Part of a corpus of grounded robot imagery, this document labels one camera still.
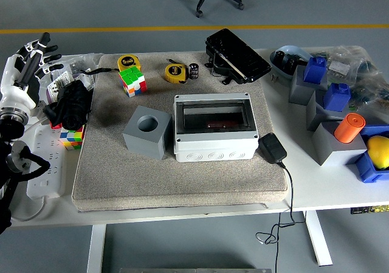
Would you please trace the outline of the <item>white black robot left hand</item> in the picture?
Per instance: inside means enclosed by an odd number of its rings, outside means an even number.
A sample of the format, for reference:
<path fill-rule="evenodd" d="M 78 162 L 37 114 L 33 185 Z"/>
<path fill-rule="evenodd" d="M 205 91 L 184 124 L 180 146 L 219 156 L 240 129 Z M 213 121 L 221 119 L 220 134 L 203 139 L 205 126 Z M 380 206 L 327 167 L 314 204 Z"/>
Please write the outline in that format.
<path fill-rule="evenodd" d="M 1 109 L 15 108 L 30 112 L 39 102 L 40 80 L 54 70 L 63 68 L 56 61 L 60 54 L 48 55 L 58 49 L 49 46 L 50 34 L 31 41 L 7 59 L 1 79 Z"/>

